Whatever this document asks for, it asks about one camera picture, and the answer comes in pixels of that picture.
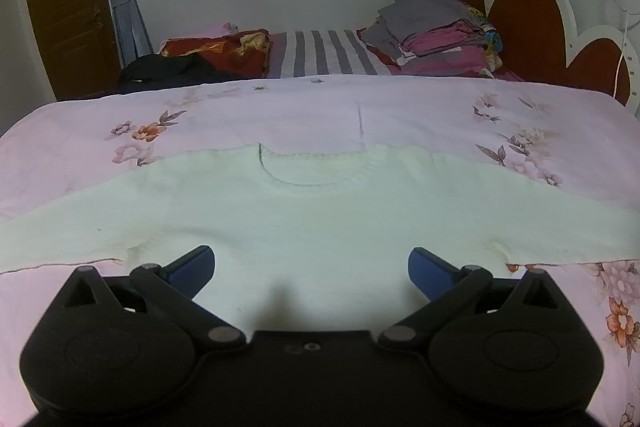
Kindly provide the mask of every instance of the headboard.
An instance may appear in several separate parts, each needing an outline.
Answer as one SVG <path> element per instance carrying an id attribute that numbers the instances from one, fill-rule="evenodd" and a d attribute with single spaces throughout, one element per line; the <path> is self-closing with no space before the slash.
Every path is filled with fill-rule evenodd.
<path id="1" fill-rule="evenodd" d="M 463 0 L 478 8 L 504 43 L 500 57 L 529 82 L 591 89 L 613 95 L 623 35 L 594 26 L 578 35 L 569 0 Z M 640 104 L 638 55 L 625 43 L 616 99 L 635 113 Z"/>

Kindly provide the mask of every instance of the pillow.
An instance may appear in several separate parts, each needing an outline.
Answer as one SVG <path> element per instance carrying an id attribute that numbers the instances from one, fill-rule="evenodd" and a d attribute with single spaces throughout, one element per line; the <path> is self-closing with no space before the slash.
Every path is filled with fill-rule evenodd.
<path id="1" fill-rule="evenodd" d="M 225 22 L 224 24 L 212 26 L 198 32 L 187 33 L 186 35 L 172 37 L 171 39 L 162 41 L 162 43 L 160 44 L 160 49 L 164 48 L 168 41 L 172 41 L 174 39 L 215 39 L 217 37 L 233 35 L 234 33 L 238 33 L 238 26 L 230 22 Z"/>
<path id="2" fill-rule="evenodd" d="M 163 57 L 180 57 L 199 53 L 217 70 L 245 78 L 264 78 L 270 45 L 269 32 L 260 29 L 215 39 L 171 39 L 160 54 Z"/>

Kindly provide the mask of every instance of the gray folded clothes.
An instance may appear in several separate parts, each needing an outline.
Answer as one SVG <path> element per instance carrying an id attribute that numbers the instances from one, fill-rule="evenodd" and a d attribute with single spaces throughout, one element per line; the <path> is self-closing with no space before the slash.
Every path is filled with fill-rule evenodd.
<path id="1" fill-rule="evenodd" d="M 400 44 L 407 38 L 449 26 L 460 19 L 478 26 L 473 14 L 459 0 L 401 0 L 378 13 L 388 32 Z"/>
<path id="2" fill-rule="evenodd" d="M 393 60 L 398 60 L 398 58 L 402 57 L 400 43 L 389 33 L 386 24 L 380 22 L 380 19 L 364 30 L 360 34 L 360 39 L 368 46 L 379 49 Z"/>

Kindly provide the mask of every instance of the bedspread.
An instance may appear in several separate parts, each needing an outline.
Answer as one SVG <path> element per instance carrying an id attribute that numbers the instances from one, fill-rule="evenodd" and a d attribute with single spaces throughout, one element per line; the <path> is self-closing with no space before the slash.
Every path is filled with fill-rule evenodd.
<path id="1" fill-rule="evenodd" d="M 640 125 L 602 93 L 491 79 L 327 75 L 40 108 L 0 139 L 0 219 L 178 152 L 252 142 L 282 153 L 416 144 L 640 211 Z M 135 208 L 122 211 L 143 219 Z M 634 414 L 640 405 L 636 266 L 620 261 L 548 268 L 603 350 L 606 373 L 591 411 L 607 426 L 640 419 L 640 412 Z M 0 340 L 4 427 L 18 425 L 32 410 L 17 380 L 17 353 L 64 279 L 61 269 L 0 276 L 0 318 L 18 324 L 15 335 Z M 510 269 L 517 277 L 525 268 Z M 53 271 L 58 279 L 50 287 L 30 282 Z"/>

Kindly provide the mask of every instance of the folded clothes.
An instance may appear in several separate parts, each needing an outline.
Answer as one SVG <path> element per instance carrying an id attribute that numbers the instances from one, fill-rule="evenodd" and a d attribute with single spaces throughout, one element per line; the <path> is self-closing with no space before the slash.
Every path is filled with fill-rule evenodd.
<path id="1" fill-rule="evenodd" d="M 391 57 L 394 62 L 402 57 L 400 43 L 389 33 L 386 23 L 380 18 L 359 33 L 359 36 L 367 46 L 379 49 L 383 54 Z"/>
<path id="2" fill-rule="evenodd" d="M 416 35 L 452 25 L 459 20 L 480 26 L 459 0 L 402 0 L 378 11 L 388 32 L 401 44 Z"/>
<path id="3" fill-rule="evenodd" d="M 460 19 L 449 26 L 409 37 L 402 43 L 402 48 L 421 57 L 462 44 L 481 46 L 487 44 L 487 38 L 480 26 L 466 19 Z"/>
<path id="4" fill-rule="evenodd" d="M 452 50 L 416 57 L 400 67 L 399 74 L 415 76 L 489 76 L 489 64 L 481 46 L 459 46 Z"/>
<path id="5" fill-rule="evenodd" d="M 500 38 L 498 30 L 495 29 L 495 26 L 488 21 L 480 10 L 469 4 L 466 4 L 466 8 L 476 18 L 476 22 L 480 25 L 486 36 L 487 44 L 485 45 L 484 56 L 489 63 L 491 71 L 499 70 L 502 67 L 502 59 L 498 55 L 498 53 L 502 51 L 502 39 Z"/>

